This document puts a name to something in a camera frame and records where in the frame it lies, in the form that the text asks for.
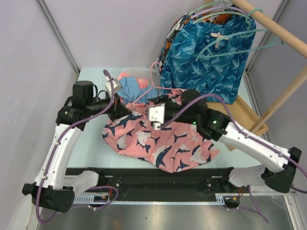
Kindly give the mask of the pink wire hanger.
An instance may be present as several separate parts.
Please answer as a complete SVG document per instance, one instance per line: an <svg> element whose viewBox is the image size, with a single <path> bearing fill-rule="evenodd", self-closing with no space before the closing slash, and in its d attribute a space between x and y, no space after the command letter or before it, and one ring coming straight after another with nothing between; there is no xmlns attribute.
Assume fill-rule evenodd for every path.
<svg viewBox="0 0 307 230"><path fill-rule="evenodd" d="M132 102L130 106L133 106L135 103L137 103L143 96L145 96L148 92L150 92L152 88L156 88L156 89L159 89L159 90L174 90L174 91L177 91L177 92L184 92L184 89L181 89L181 88L165 88L165 87L161 87L161 86L155 86L154 78L153 78L153 73L154 73L153 70L155 69L156 66L158 66L158 70L160 71L161 70L161 64L158 61L154 62L149 68L150 88L147 91L145 91L142 95L140 95L134 102Z"/></svg>

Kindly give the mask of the pink shark print shorts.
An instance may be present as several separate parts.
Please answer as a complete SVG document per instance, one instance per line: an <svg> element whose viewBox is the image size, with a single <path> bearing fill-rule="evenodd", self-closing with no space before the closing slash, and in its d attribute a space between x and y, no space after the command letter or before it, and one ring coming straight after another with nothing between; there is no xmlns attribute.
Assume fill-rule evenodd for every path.
<svg viewBox="0 0 307 230"><path fill-rule="evenodd" d="M145 114L148 106L126 103L130 114L107 122L102 138L116 153L147 161L168 173L210 163L219 153L210 140L197 133L195 125L173 122L153 129Z"/></svg>

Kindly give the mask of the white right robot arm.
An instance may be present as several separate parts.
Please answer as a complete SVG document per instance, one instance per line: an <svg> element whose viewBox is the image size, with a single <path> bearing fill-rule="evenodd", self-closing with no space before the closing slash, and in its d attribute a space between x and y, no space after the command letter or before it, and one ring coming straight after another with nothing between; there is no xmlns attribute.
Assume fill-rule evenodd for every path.
<svg viewBox="0 0 307 230"><path fill-rule="evenodd" d="M298 164L302 151L272 144L251 133L234 120L227 105L222 103L226 114L210 109L206 99L215 94L200 94L196 90L186 90L181 94L181 104L173 102L167 95L150 98L153 105L146 110L147 120L159 130L173 122L192 124L203 138L231 145L260 162L260 165L247 168L229 168L221 180L226 192L238 187L266 185L270 189L288 193L295 173L307 172Z"/></svg>

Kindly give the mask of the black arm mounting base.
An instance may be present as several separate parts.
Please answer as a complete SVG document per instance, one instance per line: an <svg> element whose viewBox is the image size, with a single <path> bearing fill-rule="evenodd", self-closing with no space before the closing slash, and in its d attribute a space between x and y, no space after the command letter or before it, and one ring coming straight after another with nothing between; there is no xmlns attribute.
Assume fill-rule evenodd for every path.
<svg viewBox="0 0 307 230"><path fill-rule="evenodd" d="M229 169L192 169L168 173L159 169L99 168L98 184L87 193L93 204L114 199L116 204L222 203L218 195L239 201L243 190L228 182Z"/></svg>

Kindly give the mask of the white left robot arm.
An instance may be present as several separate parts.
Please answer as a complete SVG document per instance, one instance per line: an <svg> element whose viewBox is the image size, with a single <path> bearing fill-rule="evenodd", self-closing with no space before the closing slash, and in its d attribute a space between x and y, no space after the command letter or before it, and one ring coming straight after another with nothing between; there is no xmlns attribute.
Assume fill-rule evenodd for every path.
<svg viewBox="0 0 307 230"><path fill-rule="evenodd" d="M103 170L97 168L87 168L71 180L64 180L72 151L86 123L99 115L108 115L114 120L129 114L117 95L121 88L119 81L113 79L105 86L106 97L101 99L93 82L77 81L72 95L58 111L55 134L42 169L34 182L25 184L22 189L25 196L32 196L36 207L66 213L74 198L83 192L90 188L99 192L105 188Z"/></svg>

